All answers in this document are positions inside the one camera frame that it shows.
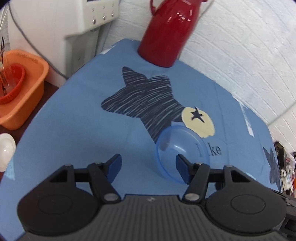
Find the glass jar with sticks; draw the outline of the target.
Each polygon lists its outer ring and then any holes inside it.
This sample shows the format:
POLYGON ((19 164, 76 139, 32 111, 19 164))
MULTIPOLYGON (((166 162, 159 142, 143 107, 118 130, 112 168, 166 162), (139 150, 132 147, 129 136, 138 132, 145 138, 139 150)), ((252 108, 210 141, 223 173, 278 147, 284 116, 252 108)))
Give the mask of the glass jar with sticks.
POLYGON ((1 96, 5 96, 7 95, 7 88, 8 88, 8 82, 7 82, 7 79, 6 79, 6 71, 5 71, 5 68, 4 68, 4 41, 5 41, 5 38, 2 37, 1 38, 1 72, 0 72, 0 75, 1 75, 1 91, 2 91, 2 94, 1 96))

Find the small white bowl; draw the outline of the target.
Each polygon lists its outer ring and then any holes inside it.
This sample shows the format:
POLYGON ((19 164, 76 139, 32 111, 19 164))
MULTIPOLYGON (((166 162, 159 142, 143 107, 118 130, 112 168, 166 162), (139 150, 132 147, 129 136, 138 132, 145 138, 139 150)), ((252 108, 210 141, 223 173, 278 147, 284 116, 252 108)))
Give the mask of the small white bowl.
POLYGON ((8 133, 0 134, 0 171, 4 172, 16 150, 16 142, 8 133))

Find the red thermos jug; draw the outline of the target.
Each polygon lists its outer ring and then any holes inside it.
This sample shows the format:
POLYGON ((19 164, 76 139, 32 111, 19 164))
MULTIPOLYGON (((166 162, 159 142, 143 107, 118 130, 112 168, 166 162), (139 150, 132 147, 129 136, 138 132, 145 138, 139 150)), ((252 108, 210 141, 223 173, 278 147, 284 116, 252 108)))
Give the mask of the red thermos jug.
POLYGON ((144 60, 160 67, 174 65, 194 31, 203 0, 165 0, 156 8, 138 47, 144 60))

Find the white appliance with screen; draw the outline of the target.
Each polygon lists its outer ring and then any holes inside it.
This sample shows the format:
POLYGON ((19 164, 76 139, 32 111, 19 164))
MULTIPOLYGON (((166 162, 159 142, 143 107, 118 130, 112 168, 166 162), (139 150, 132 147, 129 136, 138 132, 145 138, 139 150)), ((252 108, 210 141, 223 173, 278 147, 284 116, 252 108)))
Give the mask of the white appliance with screen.
POLYGON ((9 1, 10 48, 46 60, 60 87, 99 53, 118 14, 119 1, 9 1))

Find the orange strainer basket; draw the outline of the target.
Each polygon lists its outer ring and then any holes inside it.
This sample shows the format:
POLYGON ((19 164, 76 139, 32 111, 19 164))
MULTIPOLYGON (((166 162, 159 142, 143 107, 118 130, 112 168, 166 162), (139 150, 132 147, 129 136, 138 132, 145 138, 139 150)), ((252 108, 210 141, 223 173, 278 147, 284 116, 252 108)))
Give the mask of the orange strainer basket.
POLYGON ((20 64, 6 64, 6 79, 8 82, 7 95, 1 96, 1 104, 9 103, 20 93, 23 79, 25 78, 25 69, 20 64))

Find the blue transparent plastic bowl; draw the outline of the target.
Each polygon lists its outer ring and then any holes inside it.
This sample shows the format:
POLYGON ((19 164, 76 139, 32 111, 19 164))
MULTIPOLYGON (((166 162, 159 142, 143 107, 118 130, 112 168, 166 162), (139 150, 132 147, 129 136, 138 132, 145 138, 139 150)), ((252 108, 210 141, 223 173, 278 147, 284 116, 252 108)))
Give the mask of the blue transparent plastic bowl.
POLYGON ((190 163, 210 164, 205 142, 185 126, 170 126, 164 129, 156 142, 156 159, 160 172, 177 183, 183 178, 176 167, 176 157, 183 155, 190 163))

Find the orange plastic basin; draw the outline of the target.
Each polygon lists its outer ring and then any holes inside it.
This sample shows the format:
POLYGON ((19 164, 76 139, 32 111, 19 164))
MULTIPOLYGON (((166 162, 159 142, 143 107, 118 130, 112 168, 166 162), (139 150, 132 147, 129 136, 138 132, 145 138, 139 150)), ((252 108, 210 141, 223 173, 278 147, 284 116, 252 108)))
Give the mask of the orange plastic basin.
POLYGON ((25 70, 20 93, 11 102, 1 105, 1 125, 8 130, 16 130, 41 100, 49 65, 41 57, 22 50, 11 50, 6 54, 10 64, 20 64, 25 70))

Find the blue printed tablecloth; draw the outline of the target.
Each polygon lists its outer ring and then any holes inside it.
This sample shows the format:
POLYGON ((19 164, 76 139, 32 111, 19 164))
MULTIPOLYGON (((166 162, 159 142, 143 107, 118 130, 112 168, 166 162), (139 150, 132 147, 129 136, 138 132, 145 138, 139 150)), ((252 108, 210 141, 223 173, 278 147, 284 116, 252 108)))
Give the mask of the blue printed tablecloth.
POLYGON ((65 164, 85 168, 115 154, 122 168, 113 186, 126 194, 183 195, 184 183, 164 176, 156 160, 156 138, 139 117, 110 113, 102 103, 116 93, 132 97, 124 81, 130 69, 140 80, 138 112, 161 129, 182 126, 174 113, 203 111, 215 128, 205 138, 212 168, 233 165, 261 184, 280 190, 273 141, 265 122, 231 93, 190 66, 160 68, 137 53, 138 41, 124 39, 76 72, 45 103, 26 129, 1 181, 1 236, 17 240, 23 228, 19 200, 65 164))

